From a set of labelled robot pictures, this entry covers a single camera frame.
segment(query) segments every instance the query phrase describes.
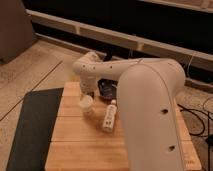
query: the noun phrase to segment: wooden table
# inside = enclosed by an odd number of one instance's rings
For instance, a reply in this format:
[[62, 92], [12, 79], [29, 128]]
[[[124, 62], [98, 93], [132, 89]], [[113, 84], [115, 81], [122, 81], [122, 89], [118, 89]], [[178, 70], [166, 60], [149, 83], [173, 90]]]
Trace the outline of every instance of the wooden table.
[[[95, 114], [84, 117], [78, 107], [78, 82], [64, 87], [52, 142], [46, 161], [46, 171], [129, 171], [119, 117], [113, 133], [101, 130], [106, 103], [96, 92]], [[201, 170], [201, 164], [191, 142], [184, 119], [177, 107], [177, 120], [187, 170]]]

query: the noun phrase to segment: cable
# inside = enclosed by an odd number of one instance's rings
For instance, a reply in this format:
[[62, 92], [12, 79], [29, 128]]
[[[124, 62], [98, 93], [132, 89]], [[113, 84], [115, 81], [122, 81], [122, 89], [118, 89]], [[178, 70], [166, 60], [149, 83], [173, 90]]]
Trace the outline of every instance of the cable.
[[213, 122], [213, 118], [211, 116], [208, 116], [207, 113], [203, 112], [202, 110], [198, 110], [198, 109], [190, 109], [190, 108], [186, 108], [180, 104], [178, 104], [178, 106], [180, 106], [181, 108], [183, 108], [184, 110], [188, 110], [188, 111], [196, 111], [196, 112], [200, 112], [201, 114], [207, 116], [207, 118], [209, 117], [209, 119]]
[[193, 59], [194, 59], [194, 54], [192, 55], [192, 57], [191, 57], [191, 59], [190, 59], [190, 61], [189, 61], [189, 64], [188, 64], [188, 66], [187, 66], [187, 77], [188, 78], [191, 78], [190, 77], [190, 74], [189, 74], [189, 69], [190, 69], [190, 66], [191, 66], [191, 64], [192, 64], [192, 61], [193, 61]]
[[201, 125], [202, 125], [202, 130], [201, 130], [200, 132], [198, 132], [198, 133], [189, 132], [189, 134], [192, 135], [192, 136], [203, 136], [202, 134], [203, 134], [203, 133], [205, 132], [205, 130], [206, 130], [206, 126], [205, 126], [204, 121], [200, 118], [200, 116], [198, 116], [196, 113], [192, 112], [190, 109], [187, 109], [187, 108], [183, 107], [182, 105], [179, 105], [179, 106], [180, 106], [181, 108], [183, 108], [183, 109], [180, 110], [181, 112], [182, 112], [182, 111], [187, 111], [187, 112], [191, 113], [192, 115], [194, 115], [194, 116], [200, 121], [200, 123], [201, 123]]

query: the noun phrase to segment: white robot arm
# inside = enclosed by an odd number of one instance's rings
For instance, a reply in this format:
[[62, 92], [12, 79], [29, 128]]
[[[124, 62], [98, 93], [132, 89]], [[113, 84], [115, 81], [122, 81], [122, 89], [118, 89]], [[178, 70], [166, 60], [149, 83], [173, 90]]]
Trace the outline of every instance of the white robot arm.
[[185, 75], [176, 61], [102, 62], [89, 52], [73, 68], [84, 93], [94, 91], [98, 77], [118, 80], [118, 113], [131, 171], [186, 171], [174, 107]]

